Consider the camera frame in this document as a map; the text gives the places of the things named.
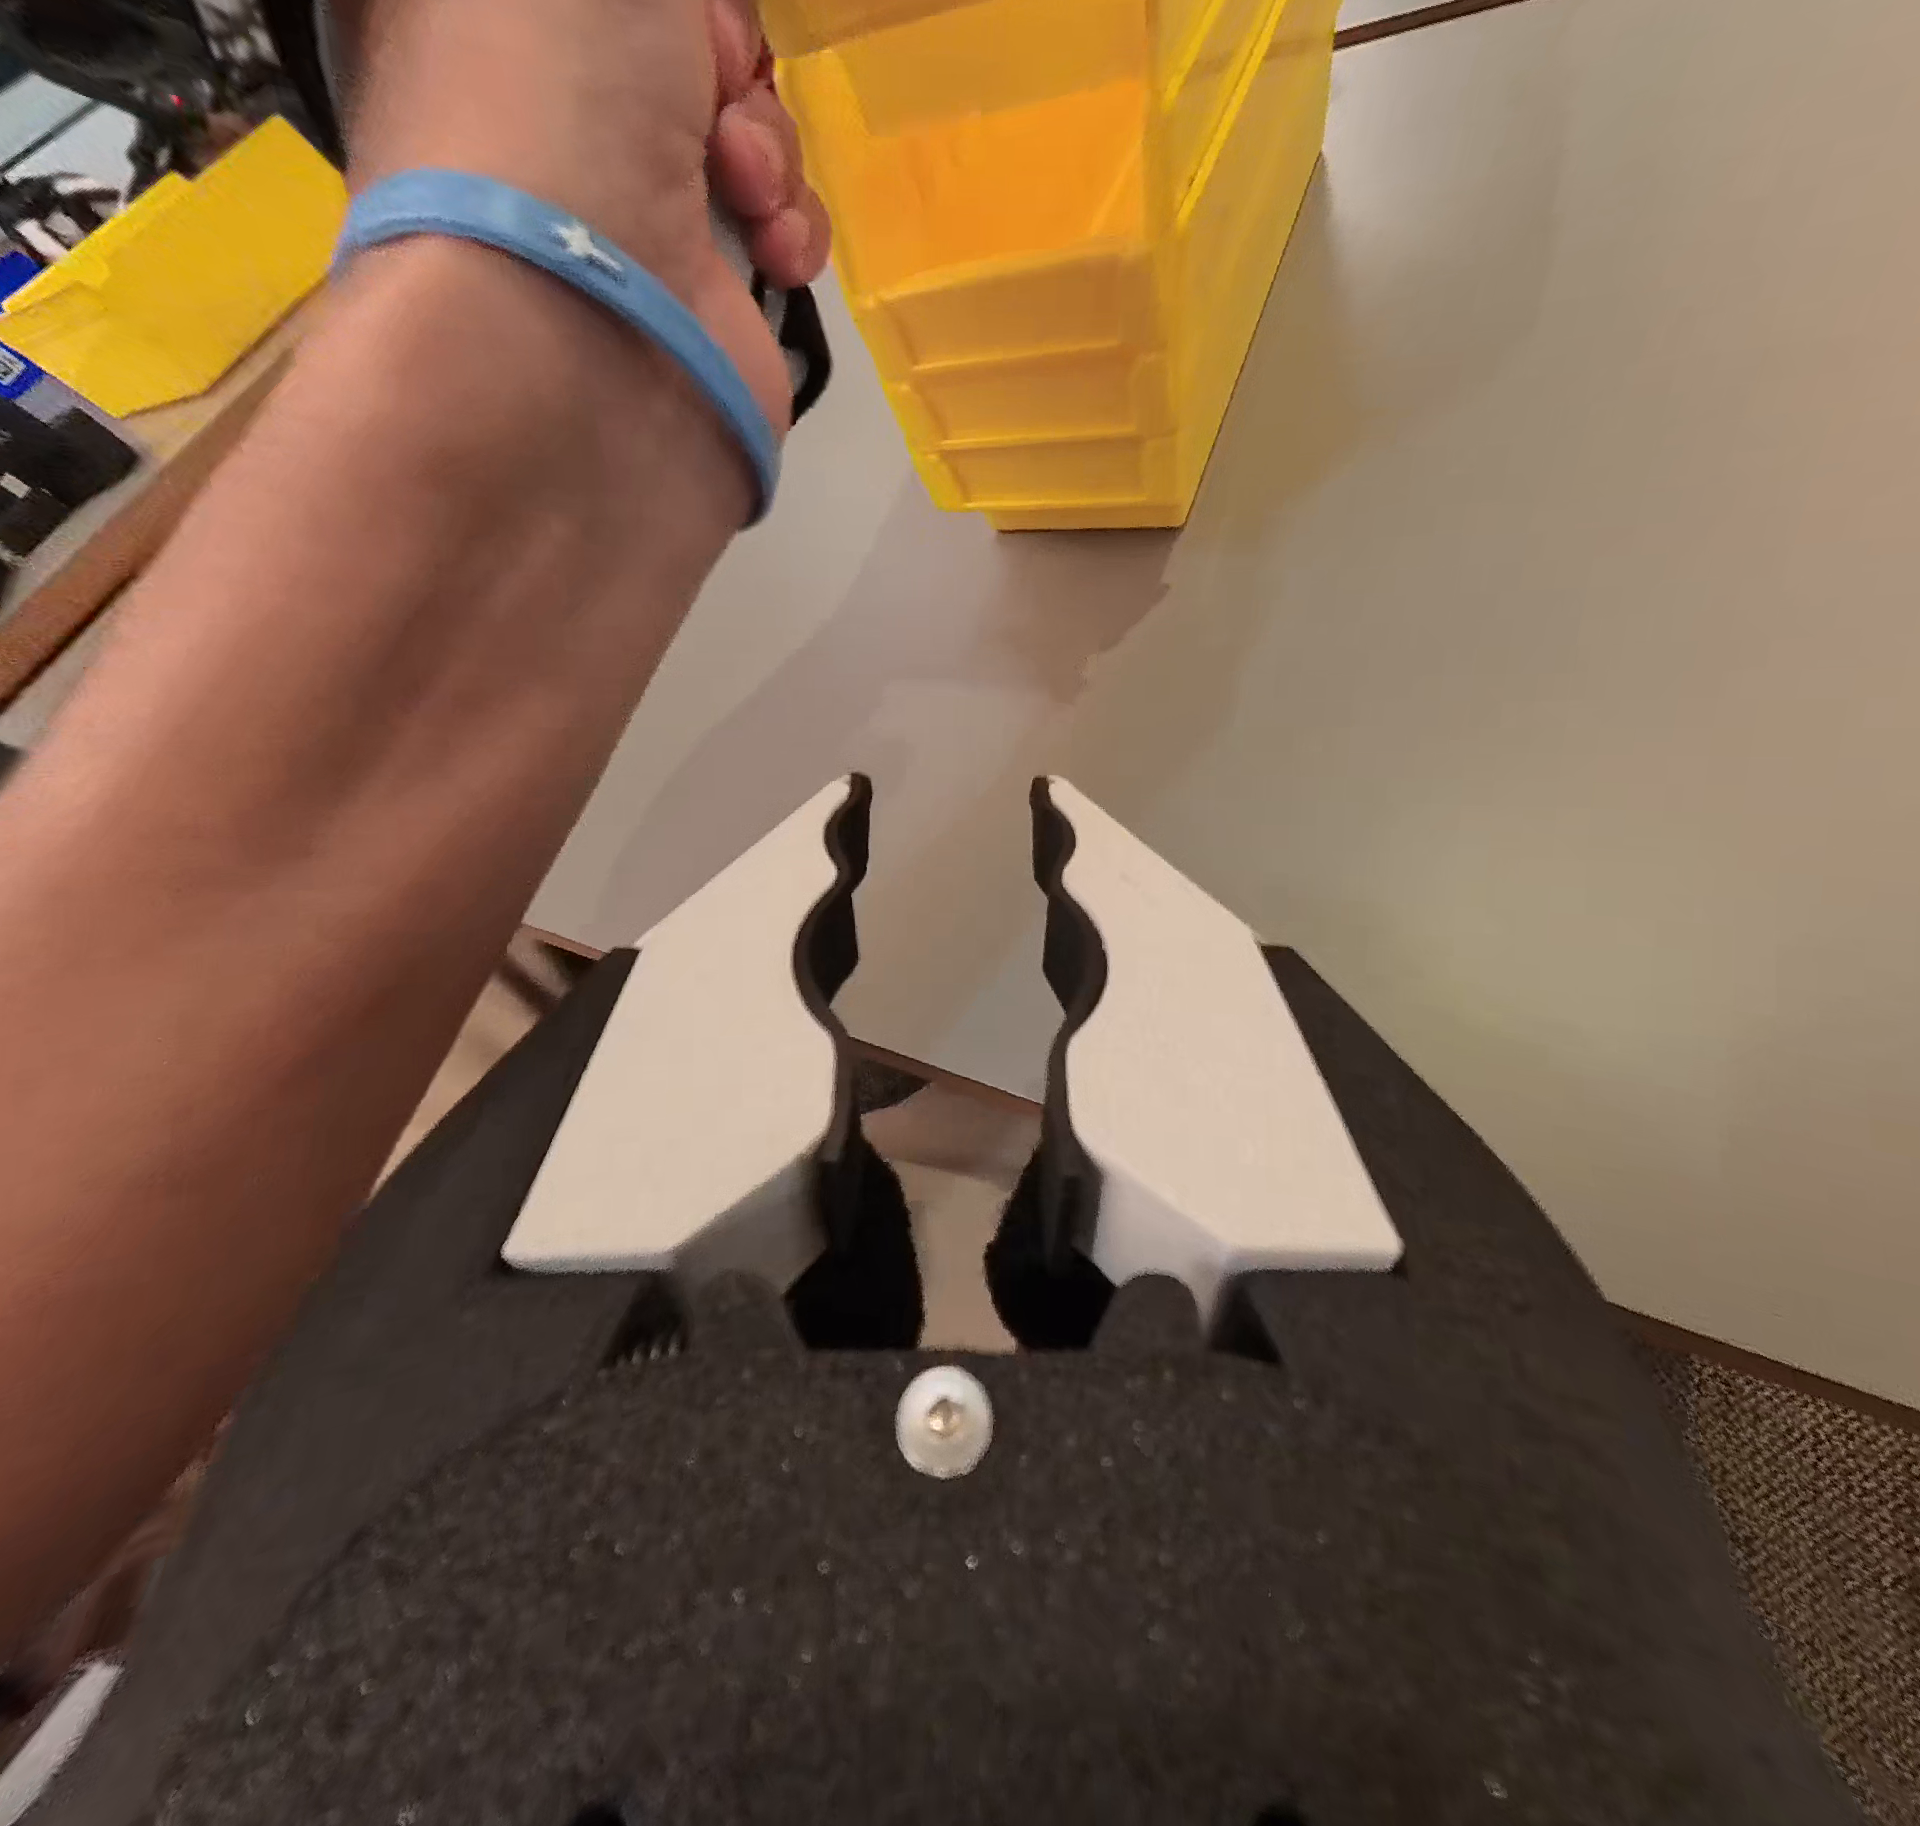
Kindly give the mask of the person's left forearm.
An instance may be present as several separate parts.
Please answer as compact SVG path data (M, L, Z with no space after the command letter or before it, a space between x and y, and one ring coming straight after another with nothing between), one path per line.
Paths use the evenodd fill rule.
M365 254L5 787L5 1659L323 1273L755 503L557 280Z

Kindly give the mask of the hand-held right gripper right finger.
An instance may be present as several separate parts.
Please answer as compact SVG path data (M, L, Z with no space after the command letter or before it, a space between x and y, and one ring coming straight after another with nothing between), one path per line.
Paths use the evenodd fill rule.
M1405 1242L1256 933L1066 778L1039 777L1028 812L1059 1022L981 1256L1016 1347L1090 1347L1140 1278L1215 1334L1247 1278L1397 1270Z

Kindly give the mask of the blue rubber wristband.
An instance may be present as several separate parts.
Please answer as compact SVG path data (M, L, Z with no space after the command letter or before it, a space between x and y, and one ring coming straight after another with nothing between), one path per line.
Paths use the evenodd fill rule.
M511 183L423 166L374 182L346 206L333 271L412 237L461 239L557 278L668 355L748 465L753 522L781 487L781 440L755 391L694 312L649 269L564 206Z

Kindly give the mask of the person's left hand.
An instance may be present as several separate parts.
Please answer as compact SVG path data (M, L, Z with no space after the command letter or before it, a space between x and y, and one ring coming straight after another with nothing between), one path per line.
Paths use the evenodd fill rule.
M564 210L681 299L789 429L748 278L812 284L831 231L755 0L317 2L352 187L430 168Z

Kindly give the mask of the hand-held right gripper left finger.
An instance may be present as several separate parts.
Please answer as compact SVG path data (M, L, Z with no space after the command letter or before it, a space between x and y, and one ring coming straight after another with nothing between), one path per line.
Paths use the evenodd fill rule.
M770 1286L805 1345L908 1350L924 1288L904 1190L866 1140L834 998L873 783L829 781L637 942L500 1263Z

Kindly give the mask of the black device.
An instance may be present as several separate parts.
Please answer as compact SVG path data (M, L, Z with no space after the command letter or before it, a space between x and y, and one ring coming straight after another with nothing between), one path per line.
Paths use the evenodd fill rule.
M134 447L81 406L47 420L2 401L2 562L18 566L65 518L141 465Z

